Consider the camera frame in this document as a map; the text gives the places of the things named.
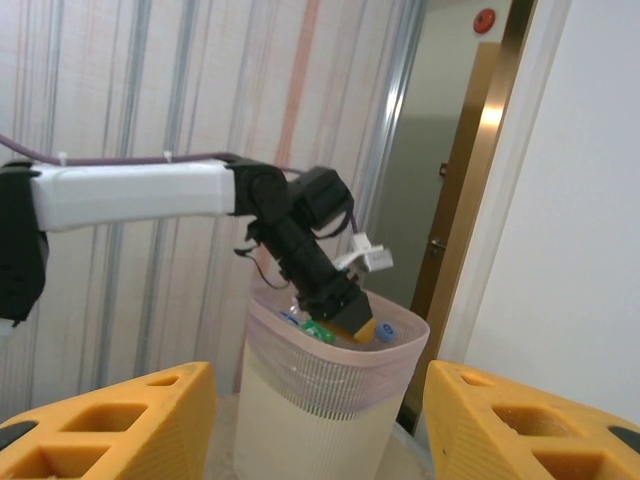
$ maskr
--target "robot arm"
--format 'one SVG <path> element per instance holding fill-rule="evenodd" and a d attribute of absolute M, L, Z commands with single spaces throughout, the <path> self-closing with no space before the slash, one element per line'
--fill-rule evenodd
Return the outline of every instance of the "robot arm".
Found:
<path fill-rule="evenodd" d="M 287 181 L 272 165 L 227 154 L 156 165 L 12 162 L 0 168 L 0 318 L 15 327 L 40 297 L 46 232 L 175 216 L 250 215 L 255 220 L 246 239 L 267 248 L 296 287 L 301 308 L 338 333 L 367 342 L 375 326 L 367 296 L 357 277 L 334 266 L 314 233 L 352 210 L 346 185 L 321 167 Z"/>

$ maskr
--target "trash bin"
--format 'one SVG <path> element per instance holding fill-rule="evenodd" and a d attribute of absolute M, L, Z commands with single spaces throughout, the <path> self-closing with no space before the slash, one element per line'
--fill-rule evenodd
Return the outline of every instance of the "trash bin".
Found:
<path fill-rule="evenodd" d="M 369 293 L 396 336 L 378 351 L 322 343 L 279 312 L 292 290 L 249 306 L 234 467 L 242 480 L 373 480 L 429 327 Z"/>

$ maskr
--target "red alarm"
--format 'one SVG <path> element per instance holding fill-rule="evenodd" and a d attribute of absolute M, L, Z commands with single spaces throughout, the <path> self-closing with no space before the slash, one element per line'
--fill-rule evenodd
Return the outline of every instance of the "red alarm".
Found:
<path fill-rule="evenodd" d="M 473 20 L 473 31 L 476 33 L 487 33 L 496 23 L 496 11 L 493 8 L 480 10 Z"/>

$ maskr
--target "wooden door frame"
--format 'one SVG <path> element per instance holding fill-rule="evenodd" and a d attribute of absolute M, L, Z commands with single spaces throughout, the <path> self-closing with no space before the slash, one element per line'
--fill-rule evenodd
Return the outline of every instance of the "wooden door frame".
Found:
<path fill-rule="evenodd" d="M 569 0 L 513 0 L 496 75 L 487 94 L 483 121 L 478 129 L 458 203 L 462 207 L 456 212 L 453 221 L 426 319 L 434 337 L 430 339 L 431 348 L 425 349 L 419 360 L 419 366 L 422 368 L 418 370 L 425 370 L 426 364 L 436 357 L 464 361 L 484 286 L 515 189 L 517 174 L 533 127 L 537 105 L 557 49 L 569 4 Z M 533 29 L 535 35 L 530 36 L 533 21 L 536 27 Z M 533 65 L 528 64 L 526 68 L 520 64 L 525 41 L 528 57 L 531 58 L 530 52 L 534 52 Z M 510 102 L 516 74 L 519 78 L 529 77 L 528 81 L 521 82 L 526 84 L 524 88 L 527 91 L 527 108 L 525 105 L 513 105 Z M 509 127 L 505 128 L 503 133 L 506 119 Z M 498 144 L 502 158 L 509 160 L 503 162 L 508 164 L 508 172 L 504 171 L 504 165 L 492 162 L 498 153 Z M 490 169 L 493 180 L 491 185 L 488 184 Z M 496 192 L 499 197 L 497 203 L 491 208 L 487 207 L 485 193 L 496 196 Z M 477 224 L 481 202 L 483 213 L 491 218 L 489 221 L 482 218 L 482 223 Z M 471 235 L 474 232 L 476 237 L 480 233 L 483 237 L 475 242 L 474 249 L 470 250 Z M 477 268 L 479 263 L 483 265 L 483 269 Z M 476 302 L 469 302 L 470 297 Z M 415 377 L 412 382 L 422 382 L 424 385 L 424 378 Z M 411 410 L 415 413 L 415 405 L 411 406 Z"/>

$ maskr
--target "striped wallpaper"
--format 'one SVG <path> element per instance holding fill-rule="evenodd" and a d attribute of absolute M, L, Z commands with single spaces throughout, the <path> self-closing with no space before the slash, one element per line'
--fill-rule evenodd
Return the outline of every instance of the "striped wallpaper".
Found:
<path fill-rule="evenodd" d="M 70 157 L 230 150 L 327 165 L 362 219 L 417 3 L 5 0 L 0 131 Z M 0 418 L 194 359 L 211 361 L 220 393 L 231 392 L 254 275 L 232 253 L 246 223 L 50 235 L 45 292 L 0 354 Z"/>

